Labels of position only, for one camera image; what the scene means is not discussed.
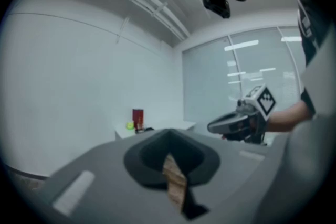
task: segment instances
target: white table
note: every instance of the white table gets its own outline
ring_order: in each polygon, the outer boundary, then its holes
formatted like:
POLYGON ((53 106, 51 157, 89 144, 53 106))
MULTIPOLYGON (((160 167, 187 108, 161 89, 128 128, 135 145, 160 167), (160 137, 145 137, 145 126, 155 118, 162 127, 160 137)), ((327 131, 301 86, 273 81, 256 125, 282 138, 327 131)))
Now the white table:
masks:
MULTIPOLYGON (((153 128, 154 130, 161 129, 180 129, 180 130, 190 130, 196 125, 195 122, 189 121, 179 121, 179 120, 171 120, 171 121, 159 121, 153 123, 147 123, 146 127, 153 128)), ((135 136, 135 130, 128 130, 125 124, 117 124, 114 127, 115 131, 115 139, 125 139, 128 137, 135 136)))

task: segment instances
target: glass wall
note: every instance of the glass wall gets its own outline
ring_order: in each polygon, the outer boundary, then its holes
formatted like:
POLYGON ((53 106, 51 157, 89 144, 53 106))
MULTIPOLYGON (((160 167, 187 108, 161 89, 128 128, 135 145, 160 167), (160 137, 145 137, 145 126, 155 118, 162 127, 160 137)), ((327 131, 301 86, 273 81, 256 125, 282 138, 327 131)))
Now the glass wall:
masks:
POLYGON ((300 100, 305 55, 297 27, 267 28, 230 35, 183 52, 184 119, 209 134, 208 123, 236 109, 236 101, 265 83, 276 111, 300 100))

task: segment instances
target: black shirt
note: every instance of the black shirt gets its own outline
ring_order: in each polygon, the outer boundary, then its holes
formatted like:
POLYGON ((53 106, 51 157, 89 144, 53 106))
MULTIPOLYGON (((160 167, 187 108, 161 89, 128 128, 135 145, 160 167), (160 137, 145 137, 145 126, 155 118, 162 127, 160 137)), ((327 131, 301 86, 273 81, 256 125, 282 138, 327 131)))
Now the black shirt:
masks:
MULTIPOLYGON (((319 48, 333 22, 332 0, 298 0, 298 21, 302 37, 302 46, 308 65, 319 48)), ((301 95, 301 100, 315 114, 314 106, 306 90, 301 95)))

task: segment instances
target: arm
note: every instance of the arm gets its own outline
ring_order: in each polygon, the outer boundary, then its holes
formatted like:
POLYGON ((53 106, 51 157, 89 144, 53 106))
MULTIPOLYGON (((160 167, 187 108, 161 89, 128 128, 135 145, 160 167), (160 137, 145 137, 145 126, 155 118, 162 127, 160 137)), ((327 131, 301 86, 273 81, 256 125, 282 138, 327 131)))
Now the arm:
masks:
POLYGON ((290 132, 298 123, 311 120, 312 113, 306 103, 299 101, 292 107, 271 114, 267 123, 267 132, 290 132))

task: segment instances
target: white wall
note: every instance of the white wall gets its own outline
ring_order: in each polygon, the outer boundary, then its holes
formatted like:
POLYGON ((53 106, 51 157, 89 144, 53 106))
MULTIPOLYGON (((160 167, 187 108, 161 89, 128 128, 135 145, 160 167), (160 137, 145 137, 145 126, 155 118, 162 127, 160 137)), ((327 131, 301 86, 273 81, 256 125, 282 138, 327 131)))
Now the white wall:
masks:
MULTIPOLYGON (((200 14, 194 20, 202 20, 203 18, 204 16, 200 14)), ((221 19, 217 16, 205 27, 196 29, 188 39, 174 47, 174 61, 177 67, 176 76, 179 77, 178 87, 180 89, 177 103, 181 104, 178 111, 183 111, 183 51, 230 34, 265 27, 294 25, 297 25, 297 9, 279 9, 232 16, 230 19, 221 19)))
POLYGON ((113 141, 132 108, 148 122, 177 117, 170 42, 125 0, 16 0, 0 36, 6 164, 48 176, 113 141))

